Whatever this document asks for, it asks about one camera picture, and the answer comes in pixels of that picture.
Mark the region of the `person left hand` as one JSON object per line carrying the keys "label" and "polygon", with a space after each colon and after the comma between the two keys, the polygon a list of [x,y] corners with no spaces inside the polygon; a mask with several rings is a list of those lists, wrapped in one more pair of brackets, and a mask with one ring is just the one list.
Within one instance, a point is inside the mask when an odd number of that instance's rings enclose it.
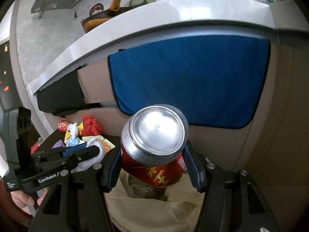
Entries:
{"label": "person left hand", "polygon": [[[42,195],[37,199],[37,204],[39,206],[43,202],[43,199],[45,198],[49,189],[50,189],[50,187],[44,188]],[[12,197],[12,201],[15,203],[15,205],[17,207],[19,207],[22,211],[24,211],[28,215],[31,215],[31,211],[29,209],[29,206],[34,206],[35,201],[30,195],[24,193],[21,190],[10,192],[10,195]]]}

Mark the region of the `red sleeve left forearm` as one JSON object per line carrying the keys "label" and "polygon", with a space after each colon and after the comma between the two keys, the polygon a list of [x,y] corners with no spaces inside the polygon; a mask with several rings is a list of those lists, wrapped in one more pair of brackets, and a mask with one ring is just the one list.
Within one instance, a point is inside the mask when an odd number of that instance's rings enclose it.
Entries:
{"label": "red sleeve left forearm", "polygon": [[1,231],[28,231],[32,219],[15,205],[1,180]]}

